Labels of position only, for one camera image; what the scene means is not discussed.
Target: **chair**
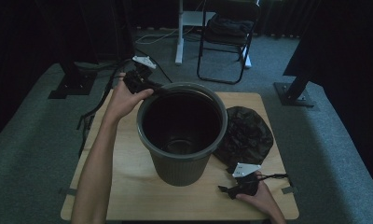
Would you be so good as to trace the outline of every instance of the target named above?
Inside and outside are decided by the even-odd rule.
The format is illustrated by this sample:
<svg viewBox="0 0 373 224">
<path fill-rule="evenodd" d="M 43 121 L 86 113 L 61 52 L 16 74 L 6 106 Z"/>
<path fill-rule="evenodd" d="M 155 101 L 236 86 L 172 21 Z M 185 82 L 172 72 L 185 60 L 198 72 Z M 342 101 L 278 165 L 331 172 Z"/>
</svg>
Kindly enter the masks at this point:
<svg viewBox="0 0 373 224">
<path fill-rule="evenodd" d="M 220 82 L 226 84 L 236 84 L 242 80 L 242 74 L 245 68 L 245 61 L 248 55 L 248 50 L 250 48 L 251 40 L 253 38 L 253 32 L 256 27 L 256 22 L 260 16 L 260 7 L 254 0 L 206 0 L 203 6 L 203 21 L 201 26 L 201 36 L 200 36 L 200 48 L 199 48 L 199 58 L 198 58 L 198 69 L 197 75 L 201 80 Z M 207 12 L 214 12 L 216 15 L 220 15 L 221 18 L 232 21 L 250 21 L 252 23 L 251 29 L 246 31 L 243 36 L 235 36 L 228 34 L 219 34 L 219 32 L 214 31 L 210 27 L 210 22 L 212 19 L 207 21 Z M 220 48 L 207 48 L 204 47 L 204 43 L 211 43 L 215 45 L 226 45 L 234 46 L 237 50 L 227 50 Z M 200 61 L 203 55 L 203 50 L 216 50 L 239 54 L 239 61 L 242 59 L 242 70 L 240 72 L 239 78 L 235 81 L 215 79 L 203 77 L 200 74 Z"/>
</svg>

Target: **table surface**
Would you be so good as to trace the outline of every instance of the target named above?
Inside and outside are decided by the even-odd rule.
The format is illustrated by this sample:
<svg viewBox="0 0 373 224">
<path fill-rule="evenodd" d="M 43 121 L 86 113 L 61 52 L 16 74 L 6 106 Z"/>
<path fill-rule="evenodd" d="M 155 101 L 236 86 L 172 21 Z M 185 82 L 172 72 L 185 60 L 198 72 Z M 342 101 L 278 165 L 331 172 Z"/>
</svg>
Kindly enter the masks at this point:
<svg viewBox="0 0 373 224">
<path fill-rule="evenodd" d="M 111 93 L 97 111 L 84 150 L 79 159 L 70 189 L 76 189 Z M 270 127 L 262 99 L 257 93 L 217 92 L 226 108 L 240 105 L 254 109 Z M 108 206 L 108 220 L 255 220 L 266 216 L 252 205 L 231 200 L 220 192 L 218 185 L 233 187 L 235 179 L 226 172 L 227 166 L 211 156 L 201 178 L 186 187 L 174 187 L 158 177 L 148 149 L 142 144 L 136 117 L 140 105 L 123 118 L 117 127 L 114 150 L 113 185 Z M 268 157 L 262 163 L 264 175 L 286 173 L 274 141 Z M 265 180 L 286 219 L 299 215 L 294 194 L 283 194 L 289 187 L 287 179 Z M 67 195 L 61 217 L 71 218 L 75 196 Z"/>
</svg>

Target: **bucket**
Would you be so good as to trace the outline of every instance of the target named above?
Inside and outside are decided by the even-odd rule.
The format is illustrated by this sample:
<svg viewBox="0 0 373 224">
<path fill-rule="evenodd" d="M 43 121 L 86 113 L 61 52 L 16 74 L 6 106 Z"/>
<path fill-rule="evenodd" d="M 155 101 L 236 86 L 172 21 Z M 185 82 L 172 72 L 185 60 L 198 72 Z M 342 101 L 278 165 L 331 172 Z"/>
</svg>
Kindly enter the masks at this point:
<svg viewBox="0 0 373 224">
<path fill-rule="evenodd" d="M 163 86 L 137 113 L 141 141 L 159 177 L 173 186 L 196 182 L 228 125 L 227 110 L 215 92 L 194 83 Z"/>
</svg>

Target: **desk leg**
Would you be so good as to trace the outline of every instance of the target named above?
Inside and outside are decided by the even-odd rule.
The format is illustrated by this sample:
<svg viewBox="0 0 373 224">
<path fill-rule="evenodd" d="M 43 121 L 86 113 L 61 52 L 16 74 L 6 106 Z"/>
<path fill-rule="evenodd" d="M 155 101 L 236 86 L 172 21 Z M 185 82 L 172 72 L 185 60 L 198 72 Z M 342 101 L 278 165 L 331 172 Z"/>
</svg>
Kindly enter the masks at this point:
<svg viewBox="0 0 373 224">
<path fill-rule="evenodd" d="M 178 14 L 178 42 L 177 42 L 177 52 L 175 55 L 175 64 L 181 65 L 183 63 L 183 50 L 184 50 L 184 38 L 183 38 L 183 0 L 179 0 L 179 14 Z"/>
</svg>

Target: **person's right hand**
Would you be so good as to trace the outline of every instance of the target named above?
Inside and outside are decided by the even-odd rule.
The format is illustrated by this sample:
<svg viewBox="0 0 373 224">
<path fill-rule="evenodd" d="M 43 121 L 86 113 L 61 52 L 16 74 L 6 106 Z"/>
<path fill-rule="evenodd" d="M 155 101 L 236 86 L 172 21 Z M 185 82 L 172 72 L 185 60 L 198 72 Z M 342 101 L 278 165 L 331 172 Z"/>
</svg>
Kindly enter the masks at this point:
<svg viewBox="0 0 373 224">
<path fill-rule="evenodd" d="M 256 171 L 256 174 L 258 178 L 261 175 L 259 171 Z M 269 215 L 271 223 L 285 223 L 283 212 L 280 210 L 276 201 L 274 201 L 268 185 L 263 180 L 259 181 L 256 195 L 238 194 L 236 198 L 253 205 L 262 213 Z"/>
<path fill-rule="evenodd" d="M 128 115 L 140 101 L 152 95 L 154 92 L 152 89 L 147 89 L 132 94 L 123 81 L 125 74 L 121 73 L 120 76 L 121 78 L 114 88 L 104 115 L 104 119 L 109 119 L 114 122 L 119 122 L 119 120 Z"/>
</svg>

